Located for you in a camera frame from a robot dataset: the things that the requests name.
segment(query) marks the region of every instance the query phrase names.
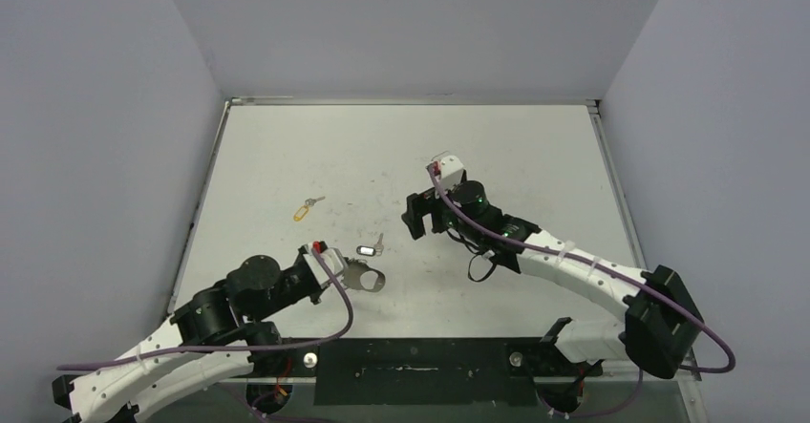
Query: zip tie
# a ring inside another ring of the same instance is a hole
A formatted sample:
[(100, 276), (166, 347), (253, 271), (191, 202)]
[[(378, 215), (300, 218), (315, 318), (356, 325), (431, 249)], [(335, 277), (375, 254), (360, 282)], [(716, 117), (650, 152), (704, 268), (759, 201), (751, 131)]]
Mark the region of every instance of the zip tie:
[(596, 269), (596, 265), (597, 265), (598, 263), (600, 263), (601, 261), (602, 261), (602, 258), (600, 258), (599, 256), (594, 256), (594, 257), (593, 257), (593, 258), (590, 260), (590, 270), (589, 270), (589, 271), (588, 271), (588, 273), (587, 273), (587, 277), (588, 277), (588, 279), (590, 279), (590, 276), (591, 276), (591, 275), (593, 275), (593, 270), (594, 270), (594, 269)]
[(563, 263), (563, 259), (565, 259), (565, 255), (568, 254), (568, 251), (574, 248), (576, 248), (576, 243), (571, 240), (565, 242), (565, 246), (563, 246), (563, 249), (560, 250), (560, 254), (557, 255), (557, 260), (554, 261), (554, 266), (559, 267), (560, 264)]
[(144, 375), (151, 373), (149, 368), (146, 367), (146, 363), (143, 362), (143, 358), (140, 357), (140, 342), (135, 346), (135, 360), (138, 361), (140, 368), (143, 369)]

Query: yellow key tag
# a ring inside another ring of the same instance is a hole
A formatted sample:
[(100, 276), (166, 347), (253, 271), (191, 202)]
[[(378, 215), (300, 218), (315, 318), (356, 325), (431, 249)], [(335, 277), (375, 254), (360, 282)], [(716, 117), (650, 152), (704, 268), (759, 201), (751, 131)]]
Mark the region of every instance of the yellow key tag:
[(301, 206), (301, 208), (298, 208), (298, 211), (295, 212), (295, 215), (292, 217), (292, 219), (296, 222), (299, 222), (307, 215), (307, 213), (309, 213), (309, 206), (303, 205)]

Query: white enclosure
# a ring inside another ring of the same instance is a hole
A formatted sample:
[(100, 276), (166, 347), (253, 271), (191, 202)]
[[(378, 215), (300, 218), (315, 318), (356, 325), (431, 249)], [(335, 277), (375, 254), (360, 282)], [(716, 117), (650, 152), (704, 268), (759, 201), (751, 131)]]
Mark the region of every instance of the white enclosure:
[[(558, 316), (607, 316), (506, 270), (473, 285), (461, 247), (413, 242), (398, 220), (405, 197), (430, 185), (425, 162), (451, 150), (495, 205), (636, 264), (587, 111), (495, 106), (588, 99), (601, 100), (650, 266), (675, 268), (739, 353), (731, 375), (703, 377), (713, 421), (806, 419), (808, 7), (0, 0), (0, 414), (64, 420), (46, 402), (55, 365), (112, 358), (172, 295), (182, 303), (252, 254), (288, 265), (311, 240), (352, 254), (385, 233), (372, 263), (388, 283), (352, 295), (352, 336), (535, 335)], [(195, 214), (224, 98), (250, 95), (493, 106), (235, 107)], [(330, 291), (278, 322), (314, 335), (344, 316)], [(695, 349), (702, 366), (724, 361), (704, 337)], [(655, 385), (625, 412), (655, 421), (654, 396), (671, 396)], [(676, 407), (701, 421), (693, 396)]]

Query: black panel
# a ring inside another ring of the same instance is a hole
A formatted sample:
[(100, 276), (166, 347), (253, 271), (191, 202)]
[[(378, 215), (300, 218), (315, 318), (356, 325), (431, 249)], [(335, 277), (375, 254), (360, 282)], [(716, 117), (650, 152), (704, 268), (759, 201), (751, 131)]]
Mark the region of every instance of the black panel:
[[(525, 339), (340, 339), (320, 347), (315, 405), (470, 404), (536, 406), (525, 372), (509, 354), (537, 346)], [(527, 356), (538, 353), (528, 351)], [(561, 375), (576, 375), (562, 355), (542, 355)], [(548, 370), (549, 365), (537, 365)]]

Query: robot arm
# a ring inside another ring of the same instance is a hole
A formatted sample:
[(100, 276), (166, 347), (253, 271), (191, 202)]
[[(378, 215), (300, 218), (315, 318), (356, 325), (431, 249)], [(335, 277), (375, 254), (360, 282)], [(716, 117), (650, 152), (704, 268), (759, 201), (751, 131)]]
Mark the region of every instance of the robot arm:
[[(316, 243), (334, 274), (347, 264), (335, 248)], [(135, 361), (102, 365), (82, 376), (53, 382), (54, 401), (73, 412), (66, 423), (140, 422), (157, 410), (225, 378), (278, 365), (279, 353), (247, 351), (149, 353), (180, 347), (217, 347), (237, 341), (251, 346), (281, 344), (266, 317), (309, 297), (314, 303), (330, 277), (311, 255), (299, 249), (295, 263), (282, 270), (268, 256), (254, 256), (224, 280), (194, 295), (145, 340), (122, 354)]]
[[(464, 166), (456, 156), (433, 162), (428, 169), (437, 179), (435, 187), (409, 196), (407, 210), (402, 215), (414, 240), (425, 235), (422, 219), (430, 215), (432, 232), (454, 229), (463, 242), (484, 253), (483, 256), (492, 264), (518, 274), (544, 278), (589, 299), (615, 316), (616, 321), (609, 323), (563, 319), (546, 334), (553, 337), (555, 347), (571, 363), (629, 359), (652, 375), (674, 377), (699, 333), (698, 328), (638, 287), (612, 278), (597, 267), (598, 264), (607, 266), (640, 285), (663, 293), (702, 320), (677, 273), (662, 265), (654, 272), (648, 272), (601, 260), (572, 242), (557, 239), (532, 222), (503, 214), (489, 202), (480, 182), (467, 179)], [(446, 193), (464, 216), (490, 234), (483, 234), (463, 221), (440, 198), (437, 189)], [(492, 235), (535, 245), (546, 252), (505, 243)]]

